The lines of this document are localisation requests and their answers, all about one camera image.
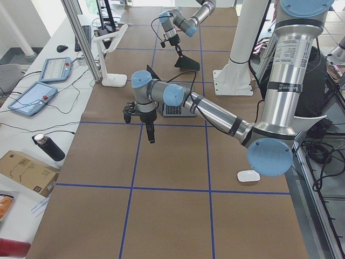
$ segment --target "white desk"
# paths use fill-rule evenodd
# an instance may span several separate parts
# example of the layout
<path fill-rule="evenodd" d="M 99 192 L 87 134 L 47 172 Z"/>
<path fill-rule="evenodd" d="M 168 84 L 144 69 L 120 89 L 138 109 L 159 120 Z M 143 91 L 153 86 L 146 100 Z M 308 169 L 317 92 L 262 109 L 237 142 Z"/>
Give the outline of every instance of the white desk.
<path fill-rule="evenodd" d="M 90 25 L 94 17 L 80 16 L 82 25 Z M 68 49 L 62 53 L 56 51 L 58 45 L 67 45 Z M 92 54 L 97 57 L 97 47 L 92 43 Z M 27 73 L 34 71 L 41 71 L 43 63 L 46 58 L 55 57 L 70 57 L 72 60 L 76 58 L 77 53 L 74 52 L 74 33 L 70 26 L 68 19 L 65 19 L 56 33 L 48 41 L 42 52 L 38 55 L 37 59 L 28 69 Z M 67 81 L 53 84 L 61 91 L 75 81 L 80 75 L 88 69 L 87 65 L 81 66 L 77 62 L 73 63 L 70 77 Z M 38 74 L 28 76 L 19 82 L 14 91 L 23 92 L 32 85 L 39 78 Z M 25 128 L 31 131 L 45 129 L 54 125 L 63 125 L 69 122 L 80 121 L 81 114 L 83 113 L 87 101 L 92 91 L 93 78 L 89 71 L 87 71 L 81 79 L 79 79 L 74 86 L 79 89 L 80 95 L 69 114 L 62 114 L 56 108 L 46 106 L 38 114 L 32 118 L 24 117 L 16 112 L 8 111 L 0 113 L 0 122 L 9 124 L 16 127 Z M 78 91 L 72 86 L 58 93 L 50 102 L 50 105 L 57 106 L 64 112 L 68 112 L 78 94 Z M 12 102 L 8 98 L 0 111 L 6 111 L 7 106 Z M 48 133 L 54 130 L 67 130 L 75 132 L 78 124 L 71 124 L 63 127 L 48 129 L 40 133 Z M 21 129 L 15 129 L 2 125 L 0 127 L 0 157 L 2 157 L 9 150 L 22 151 L 36 159 L 43 161 L 55 168 L 61 169 L 64 160 L 60 162 L 53 161 L 46 155 L 39 147 L 37 147 L 31 137 L 36 133 L 30 133 Z M 49 135 L 57 145 L 67 154 L 74 135 L 66 132 L 55 132 Z M 41 221 L 43 213 L 36 218 L 31 214 L 30 209 L 44 199 L 34 191 L 29 190 L 20 184 L 10 180 L 6 176 L 0 174 L 0 190 L 16 192 L 15 202 L 12 205 L 8 215 L 6 216 L 2 226 L 0 227 L 0 237 L 8 238 L 19 241 L 32 242 L 38 225 Z"/>

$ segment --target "red cylinder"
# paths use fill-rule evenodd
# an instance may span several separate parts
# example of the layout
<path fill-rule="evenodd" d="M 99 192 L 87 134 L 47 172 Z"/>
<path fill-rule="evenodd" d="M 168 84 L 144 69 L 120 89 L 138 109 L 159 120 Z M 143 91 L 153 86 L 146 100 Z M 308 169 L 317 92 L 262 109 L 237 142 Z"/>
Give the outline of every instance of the red cylinder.
<path fill-rule="evenodd" d="M 30 246 L 27 242 L 0 238 L 0 256 L 22 258 L 26 256 Z"/>

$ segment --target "keyboard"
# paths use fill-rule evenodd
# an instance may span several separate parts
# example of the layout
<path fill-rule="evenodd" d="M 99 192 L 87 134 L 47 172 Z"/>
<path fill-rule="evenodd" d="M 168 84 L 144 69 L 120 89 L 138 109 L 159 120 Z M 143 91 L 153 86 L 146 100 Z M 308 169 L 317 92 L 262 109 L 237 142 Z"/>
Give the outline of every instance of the keyboard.
<path fill-rule="evenodd" d="M 91 26 L 90 25 L 83 25 L 82 29 L 84 30 L 84 34 L 86 36 L 87 42 L 88 42 L 89 46 L 91 47 L 91 39 L 92 39 Z M 80 47 L 76 37 L 75 37 L 74 51 L 75 52 L 81 51 L 81 47 Z"/>
<path fill-rule="evenodd" d="M 181 114 L 181 106 L 165 106 L 165 113 L 167 115 Z"/>

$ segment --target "blue and white device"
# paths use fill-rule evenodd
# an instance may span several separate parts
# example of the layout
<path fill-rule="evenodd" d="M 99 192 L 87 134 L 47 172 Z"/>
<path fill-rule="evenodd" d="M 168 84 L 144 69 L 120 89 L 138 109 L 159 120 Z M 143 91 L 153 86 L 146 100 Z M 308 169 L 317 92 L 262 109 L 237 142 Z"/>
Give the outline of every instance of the blue and white device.
<path fill-rule="evenodd" d="M 25 116 L 33 116 L 38 113 L 58 92 L 54 86 L 42 82 L 35 82 L 26 89 L 8 109 Z"/>
<path fill-rule="evenodd" d="M 72 68 L 72 60 L 65 58 L 48 58 L 45 60 L 39 81 L 56 83 L 65 81 Z"/>

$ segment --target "black cylinder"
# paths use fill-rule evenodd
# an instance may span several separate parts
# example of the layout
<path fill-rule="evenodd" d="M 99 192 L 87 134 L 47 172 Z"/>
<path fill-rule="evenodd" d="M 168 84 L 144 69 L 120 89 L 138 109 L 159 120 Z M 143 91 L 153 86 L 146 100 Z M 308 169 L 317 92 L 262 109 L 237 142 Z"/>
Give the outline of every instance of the black cylinder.
<path fill-rule="evenodd" d="M 34 136 L 33 140 L 36 145 L 39 146 L 40 149 L 42 149 L 54 161 L 61 161 L 63 158 L 65 158 L 65 153 L 51 138 L 43 134 L 37 134 Z"/>

